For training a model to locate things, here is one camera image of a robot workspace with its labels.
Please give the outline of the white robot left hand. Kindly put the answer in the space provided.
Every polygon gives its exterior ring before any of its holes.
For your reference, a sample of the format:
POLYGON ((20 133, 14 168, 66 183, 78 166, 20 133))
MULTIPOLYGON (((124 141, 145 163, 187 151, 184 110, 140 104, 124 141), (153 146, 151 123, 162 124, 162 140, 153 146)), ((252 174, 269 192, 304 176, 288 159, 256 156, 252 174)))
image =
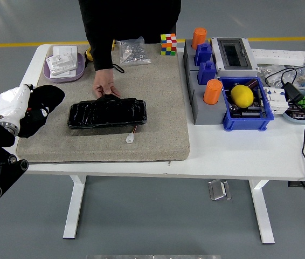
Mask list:
POLYGON ((28 101, 34 86, 23 84, 0 94, 0 122, 19 125, 28 108, 28 101))

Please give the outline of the person's right hand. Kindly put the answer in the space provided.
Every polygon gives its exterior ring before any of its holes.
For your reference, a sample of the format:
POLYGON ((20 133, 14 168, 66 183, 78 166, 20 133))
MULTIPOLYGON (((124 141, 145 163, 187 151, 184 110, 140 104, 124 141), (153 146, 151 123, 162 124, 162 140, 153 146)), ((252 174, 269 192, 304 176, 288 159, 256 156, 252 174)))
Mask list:
POLYGON ((92 89, 96 98, 100 98, 106 94, 113 94, 119 97, 120 93, 114 86, 113 69, 97 70, 92 89))

